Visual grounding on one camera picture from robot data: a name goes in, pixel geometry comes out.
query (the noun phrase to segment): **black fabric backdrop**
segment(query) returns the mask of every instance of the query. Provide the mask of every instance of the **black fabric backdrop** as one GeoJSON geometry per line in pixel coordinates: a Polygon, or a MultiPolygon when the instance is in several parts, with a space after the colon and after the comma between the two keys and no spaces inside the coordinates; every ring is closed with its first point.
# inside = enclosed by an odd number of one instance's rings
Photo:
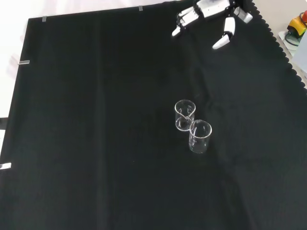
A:
{"type": "Polygon", "coordinates": [[[0,172],[4,230],[307,228],[307,99],[259,12],[178,39],[191,1],[28,22],[0,172]],[[189,151],[174,105],[213,127],[189,151]]]}

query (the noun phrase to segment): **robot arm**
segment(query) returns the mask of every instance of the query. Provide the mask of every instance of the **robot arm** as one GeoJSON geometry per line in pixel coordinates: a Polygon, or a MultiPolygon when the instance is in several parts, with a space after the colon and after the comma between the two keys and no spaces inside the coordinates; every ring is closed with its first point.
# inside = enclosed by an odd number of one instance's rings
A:
{"type": "Polygon", "coordinates": [[[194,6],[187,8],[177,15],[177,28],[173,31],[175,37],[185,30],[186,26],[200,17],[210,18],[219,13],[225,13],[228,17],[225,20],[224,34],[222,38],[213,45],[213,49],[219,49],[230,42],[231,37],[235,34],[236,22],[231,14],[235,14],[245,23],[249,23],[253,18],[250,13],[243,11],[244,0],[200,0],[194,6]]]}

